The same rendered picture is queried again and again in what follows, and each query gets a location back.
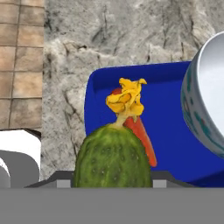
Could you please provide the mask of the green cucumber with yellow flower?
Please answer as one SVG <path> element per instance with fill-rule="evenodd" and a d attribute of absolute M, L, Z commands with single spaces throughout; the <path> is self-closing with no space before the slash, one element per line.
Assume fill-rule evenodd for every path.
<path fill-rule="evenodd" d="M 121 78 L 121 92 L 106 97 L 116 120 L 94 130 L 83 140 L 75 161 L 75 188 L 150 188 L 151 166 L 143 142 L 124 125 L 144 112 L 142 85 L 146 80 Z"/>

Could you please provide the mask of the blue tray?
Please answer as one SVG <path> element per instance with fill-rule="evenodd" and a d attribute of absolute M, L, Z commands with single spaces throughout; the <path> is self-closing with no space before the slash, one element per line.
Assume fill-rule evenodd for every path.
<path fill-rule="evenodd" d="M 141 115 L 157 158 L 154 174 L 172 175 L 197 187 L 224 187 L 224 159 L 207 149 L 188 129 L 181 109 L 180 89 L 189 63 L 172 62 L 139 66 L 105 67 L 92 72 L 84 105 L 85 131 L 90 134 L 112 123 L 115 113 L 106 97 L 121 78 L 144 78 Z"/>

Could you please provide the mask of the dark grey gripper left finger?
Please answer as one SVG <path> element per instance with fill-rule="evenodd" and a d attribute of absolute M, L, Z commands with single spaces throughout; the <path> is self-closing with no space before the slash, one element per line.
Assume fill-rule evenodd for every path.
<path fill-rule="evenodd" d="M 27 188 L 71 188 L 73 180 L 73 171 L 56 171 L 50 178 L 28 185 Z"/>

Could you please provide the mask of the white bowl with teal pattern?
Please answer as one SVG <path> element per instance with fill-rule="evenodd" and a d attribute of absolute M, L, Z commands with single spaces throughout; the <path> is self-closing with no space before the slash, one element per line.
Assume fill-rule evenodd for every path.
<path fill-rule="evenodd" d="M 224 31 L 208 39 L 193 57 L 180 100 L 189 130 L 224 160 Z"/>

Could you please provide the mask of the orange carrot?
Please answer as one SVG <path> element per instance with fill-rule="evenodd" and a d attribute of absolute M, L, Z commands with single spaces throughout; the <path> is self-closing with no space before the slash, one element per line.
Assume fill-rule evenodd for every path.
<path fill-rule="evenodd" d="M 136 117 L 129 116 L 122 125 L 130 129 L 133 132 L 133 134 L 142 142 L 150 166 L 156 167 L 158 165 L 156 154 L 153 149 L 151 140 L 147 134 L 146 128 L 144 127 L 144 123 L 140 117 L 140 115 L 144 111 L 144 105 L 140 101 L 140 95 L 138 95 L 135 98 L 135 100 L 132 103 L 132 107 L 133 109 L 136 110 L 135 113 Z"/>

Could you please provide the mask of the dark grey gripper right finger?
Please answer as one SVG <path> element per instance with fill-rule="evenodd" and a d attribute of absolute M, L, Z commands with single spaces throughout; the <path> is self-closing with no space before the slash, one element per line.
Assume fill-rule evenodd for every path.
<path fill-rule="evenodd" d="M 193 187 L 193 185 L 175 179 L 168 171 L 152 171 L 151 180 L 153 188 Z"/>

